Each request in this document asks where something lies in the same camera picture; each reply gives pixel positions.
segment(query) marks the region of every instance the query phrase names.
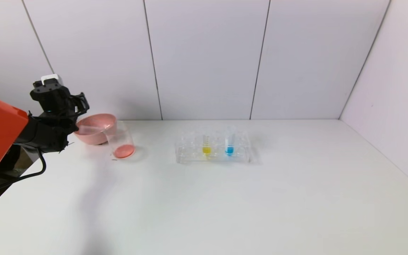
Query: blue test tube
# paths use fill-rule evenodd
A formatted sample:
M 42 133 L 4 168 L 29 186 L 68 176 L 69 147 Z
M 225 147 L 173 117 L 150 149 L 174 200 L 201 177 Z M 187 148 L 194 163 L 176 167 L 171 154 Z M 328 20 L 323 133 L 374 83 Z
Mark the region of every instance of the blue test tube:
M 235 134 L 230 134 L 225 139 L 226 154 L 233 155 L 234 153 Z

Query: glass beaker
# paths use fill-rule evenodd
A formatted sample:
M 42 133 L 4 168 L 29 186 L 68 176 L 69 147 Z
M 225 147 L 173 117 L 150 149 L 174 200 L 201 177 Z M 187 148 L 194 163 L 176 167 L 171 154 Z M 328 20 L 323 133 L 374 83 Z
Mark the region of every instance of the glass beaker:
M 123 121 L 117 121 L 115 128 L 104 131 L 111 152 L 116 158 L 126 158 L 135 153 L 135 145 L 128 126 Z

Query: yellow test tube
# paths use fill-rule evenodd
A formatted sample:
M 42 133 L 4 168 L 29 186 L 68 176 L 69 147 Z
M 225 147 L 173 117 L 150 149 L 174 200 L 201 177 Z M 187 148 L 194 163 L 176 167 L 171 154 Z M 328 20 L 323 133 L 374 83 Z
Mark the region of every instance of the yellow test tube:
M 209 144 L 209 136 L 203 135 L 203 153 L 209 155 L 212 152 L 212 148 Z

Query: blue liquid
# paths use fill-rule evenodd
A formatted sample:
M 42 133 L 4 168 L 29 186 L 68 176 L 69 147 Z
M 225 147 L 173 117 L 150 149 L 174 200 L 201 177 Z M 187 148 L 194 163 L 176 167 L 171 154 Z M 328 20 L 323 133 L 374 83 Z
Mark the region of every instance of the blue liquid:
M 232 155 L 234 153 L 234 147 L 226 147 L 226 154 Z

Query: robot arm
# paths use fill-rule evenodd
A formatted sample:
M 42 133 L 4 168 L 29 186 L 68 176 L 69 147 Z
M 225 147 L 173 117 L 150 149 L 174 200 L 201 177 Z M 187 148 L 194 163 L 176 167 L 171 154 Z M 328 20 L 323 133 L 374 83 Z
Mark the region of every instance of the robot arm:
M 31 98 L 44 110 L 38 117 L 0 100 L 0 161 L 16 143 L 28 150 L 36 150 L 43 167 L 38 173 L 1 184 L 0 188 L 42 174 L 46 168 L 42 153 L 62 151 L 68 145 L 67 136 L 78 131 L 78 116 L 89 110 L 84 94 L 71 95 L 57 74 L 43 76 L 33 85 Z

